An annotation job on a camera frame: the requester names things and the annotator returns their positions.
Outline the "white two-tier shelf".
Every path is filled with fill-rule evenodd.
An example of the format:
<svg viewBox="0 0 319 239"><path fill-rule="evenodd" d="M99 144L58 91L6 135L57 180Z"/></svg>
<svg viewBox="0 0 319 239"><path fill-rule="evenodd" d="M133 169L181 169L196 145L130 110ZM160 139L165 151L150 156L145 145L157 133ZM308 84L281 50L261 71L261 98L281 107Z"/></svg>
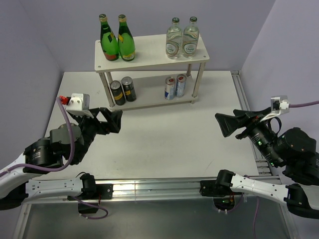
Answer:
<svg viewBox="0 0 319 239"><path fill-rule="evenodd" d="M194 103L198 99L206 62L209 55L202 38L199 38L197 51L191 58L183 56L169 59L163 51L165 35L137 36L134 38L137 54L133 61L122 59L108 61L102 51L99 40L95 42L95 72L99 74L110 110L130 110L162 105ZM164 86L167 77L185 74L186 87L182 97L167 100ZM110 83L129 76L133 79L137 99L119 106L115 103L110 90Z"/></svg>

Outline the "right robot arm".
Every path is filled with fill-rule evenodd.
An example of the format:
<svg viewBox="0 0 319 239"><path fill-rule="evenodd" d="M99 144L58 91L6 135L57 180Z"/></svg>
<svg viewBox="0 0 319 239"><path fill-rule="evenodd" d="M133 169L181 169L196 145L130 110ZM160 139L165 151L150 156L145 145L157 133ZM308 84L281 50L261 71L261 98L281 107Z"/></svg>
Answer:
<svg viewBox="0 0 319 239"><path fill-rule="evenodd" d="M285 176L289 184L274 184L242 176L222 169L216 178L216 190L221 194L231 192L251 193L272 200L294 215L303 218L319 217L319 154L317 142L299 127L284 133L275 132L271 121L282 126L279 111L267 108L262 111L234 110L233 115L216 113L215 118L224 137L238 129L236 139L248 138L260 152L270 175Z"/></svg>

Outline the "aluminium side rail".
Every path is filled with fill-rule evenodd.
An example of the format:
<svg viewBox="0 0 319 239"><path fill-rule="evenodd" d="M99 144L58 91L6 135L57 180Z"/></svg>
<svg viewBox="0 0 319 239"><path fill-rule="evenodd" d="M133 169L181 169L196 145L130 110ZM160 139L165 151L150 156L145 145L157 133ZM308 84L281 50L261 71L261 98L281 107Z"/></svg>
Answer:
<svg viewBox="0 0 319 239"><path fill-rule="evenodd" d="M239 99L240 107L242 110L249 111L250 107L241 83L240 71L231 71L231 76L235 85L235 90ZM257 150L255 145L249 140L251 144L253 155L255 158L256 166L260 176L272 175L267 161L263 158L261 153Z"/></svg>

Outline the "clear glass bottle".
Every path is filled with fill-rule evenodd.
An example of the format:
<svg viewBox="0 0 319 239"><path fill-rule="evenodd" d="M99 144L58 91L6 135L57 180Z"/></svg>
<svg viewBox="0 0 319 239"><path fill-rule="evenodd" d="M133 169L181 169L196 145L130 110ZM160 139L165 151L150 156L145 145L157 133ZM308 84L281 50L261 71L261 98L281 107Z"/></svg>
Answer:
<svg viewBox="0 0 319 239"><path fill-rule="evenodd" d="M196 53L199 40L199 28L197 26L197 17L192 16L189 19L189 25L183 31L182 53L184 57L192 57Z"/></svg>
<svg viewBox="0 0 319 239"><path fill-rule="evenodd" d="M168 58L175 59L180 56L182 45L182 29L179 25L179 18L174 17L171 26L166 32L165 52Z"/></svg>

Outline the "black can right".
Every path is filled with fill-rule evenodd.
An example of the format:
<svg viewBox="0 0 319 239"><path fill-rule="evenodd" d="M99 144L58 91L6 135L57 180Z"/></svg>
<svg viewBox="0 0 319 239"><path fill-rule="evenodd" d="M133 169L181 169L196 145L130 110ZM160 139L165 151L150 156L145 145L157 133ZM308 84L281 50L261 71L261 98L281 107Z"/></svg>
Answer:
<svg viewBox="0 0 319 239"><path fill-rule="evenodd" d="M121 80L123 91L128 102L133 102L136 100L136 92L134 88L133 79L131 77L124 77Z"/></svg>

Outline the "green glass bottle front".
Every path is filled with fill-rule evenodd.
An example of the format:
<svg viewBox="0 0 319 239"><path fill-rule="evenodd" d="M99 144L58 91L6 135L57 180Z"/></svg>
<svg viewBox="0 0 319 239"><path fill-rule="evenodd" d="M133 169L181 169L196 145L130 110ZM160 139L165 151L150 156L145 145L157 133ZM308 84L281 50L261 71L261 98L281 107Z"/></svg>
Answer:
<svg viewBox="0 0 319 239"><path fill-rule="evenodd" d="M127 19L124 14L118 16L118 48L121 58L124 61L132 61L135 58L135 43L129 30Z"/></svg>

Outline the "black can left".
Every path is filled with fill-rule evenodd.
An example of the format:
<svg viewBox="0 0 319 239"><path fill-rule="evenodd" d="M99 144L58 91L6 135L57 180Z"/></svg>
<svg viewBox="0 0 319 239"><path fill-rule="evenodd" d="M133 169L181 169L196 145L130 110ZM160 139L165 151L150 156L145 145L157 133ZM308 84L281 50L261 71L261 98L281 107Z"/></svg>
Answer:
<svg viewBox="0 0 319 239"><path fill-rule="evenodd" d="M111 92L113 94L113 98L115 100L115 103L119 106L124 105L126 100L125 100L125 96L124 96L124 92L123 92L121 83L119 81L113 81L110 84L110 89L111 89Z"/></svg>

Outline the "clear glass bottle front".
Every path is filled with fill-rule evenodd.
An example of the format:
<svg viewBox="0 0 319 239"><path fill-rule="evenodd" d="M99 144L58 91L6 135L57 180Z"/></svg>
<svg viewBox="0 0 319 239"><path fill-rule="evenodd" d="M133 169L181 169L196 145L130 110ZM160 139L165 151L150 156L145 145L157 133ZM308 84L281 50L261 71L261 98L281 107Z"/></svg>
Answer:
<svg viewBox="0 0 319 239"><path fill-rule="evenodd" d="M199 40L199 28L197 26L197 17L192 16L189 19L189 25L183 31L182 53L184 57L192 57L196 53Z"/></svg>

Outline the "green glass bottle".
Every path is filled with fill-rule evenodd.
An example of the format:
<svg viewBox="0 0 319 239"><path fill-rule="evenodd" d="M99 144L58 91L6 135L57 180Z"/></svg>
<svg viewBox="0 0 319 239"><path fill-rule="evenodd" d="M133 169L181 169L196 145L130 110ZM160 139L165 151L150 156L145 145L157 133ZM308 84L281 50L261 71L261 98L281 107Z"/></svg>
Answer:
<svg viewBox="0 0 319 239"><path fill-rule="evenodd" d="M101 24L100 44L102 51L107 60L115 61L119 58L119 49L116 37L108 24L107 16L105 14L100 14L99 20Z"/></svg>
<svg viewBox="0 0 319 239"><path fill-rule="evenodd" d="M135 43L129 30L127 19L124 14L118 16L118 48L121 58L124 61L132 61L135 58Z"/></svg>

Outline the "white blue can shelf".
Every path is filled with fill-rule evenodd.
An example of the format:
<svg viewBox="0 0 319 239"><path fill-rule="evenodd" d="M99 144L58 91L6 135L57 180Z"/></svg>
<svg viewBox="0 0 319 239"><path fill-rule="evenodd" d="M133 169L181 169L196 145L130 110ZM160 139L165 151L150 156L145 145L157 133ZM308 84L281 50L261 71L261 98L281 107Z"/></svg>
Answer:
<svg viewBox="0 0 319 239"><path fill-rule="evenodd" d="M175 87L175 95L177 97L182 97L185 91L187 76L185 74L179 74L176 77L176 87Z"/></svg>

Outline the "black can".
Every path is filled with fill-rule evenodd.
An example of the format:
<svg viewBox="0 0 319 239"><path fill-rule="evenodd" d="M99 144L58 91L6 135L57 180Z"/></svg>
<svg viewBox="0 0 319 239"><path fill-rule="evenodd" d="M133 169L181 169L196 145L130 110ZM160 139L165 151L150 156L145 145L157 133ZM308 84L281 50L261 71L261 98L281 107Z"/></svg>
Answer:
<svg viewBox="0 0 319 239"><path fill-rule="evenodd" d="M115 100L115 103L119 106L124 105L126 100L125 100L125 96L124 96L124 92L123 92L121 83L119 81L113 81L110 84L110 89L111 89L111 92L113 94L113 98Z"/></svg>
<svg viewBox="0 0 319 239"><path fill-rule="evenodd" d="M133 102L136 100L136 92L134 88L133 79L131 77L124 77L121 80L123 91L128 102Z"/></svg>

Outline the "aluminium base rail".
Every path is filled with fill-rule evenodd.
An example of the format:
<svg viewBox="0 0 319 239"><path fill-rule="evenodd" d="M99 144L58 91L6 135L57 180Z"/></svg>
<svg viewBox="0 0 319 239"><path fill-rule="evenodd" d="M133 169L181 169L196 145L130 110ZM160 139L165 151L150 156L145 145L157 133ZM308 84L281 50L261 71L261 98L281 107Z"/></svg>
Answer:
<svg viewBox="0 0 319 239"><path fill-rule="evenodd" d="M228 198L231 195L258 196L283 204L288 188L276 176L235 176L230 186L219 178L175 178L139 180L96 180L94 192L81 193L77 198L86 202L146 201Z"/></svg>

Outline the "white blue can front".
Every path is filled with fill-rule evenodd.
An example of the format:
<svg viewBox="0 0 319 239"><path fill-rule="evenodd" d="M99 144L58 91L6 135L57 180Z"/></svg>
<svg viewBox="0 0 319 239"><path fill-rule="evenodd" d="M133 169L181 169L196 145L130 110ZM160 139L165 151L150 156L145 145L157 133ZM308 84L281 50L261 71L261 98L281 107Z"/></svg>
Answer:
<svg viewBox="0 0 319 239"><path fill-rule="evenodd" d="M167 77L165 80L165 90L164 90L164 97L167 100L172 100L175 96L175 78L174 77Z"/></svg>

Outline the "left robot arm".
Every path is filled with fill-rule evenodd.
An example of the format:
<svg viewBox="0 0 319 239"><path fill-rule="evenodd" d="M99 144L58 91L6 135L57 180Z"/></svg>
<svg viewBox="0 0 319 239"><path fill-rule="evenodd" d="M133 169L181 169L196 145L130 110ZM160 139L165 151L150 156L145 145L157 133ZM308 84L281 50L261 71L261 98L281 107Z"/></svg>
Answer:
<svg viewBox="0 0 319 239"><path fill-rule="evenodd" d="M97 194L95 178L89 173L67 180L37 181L36 178L79 164L97 135L119 133L122 110L89 110L77 116L62 110L66 121L28 146L10 165L0 171L0 209L10 210L40 198L67 196L91 199Z"/></svg>

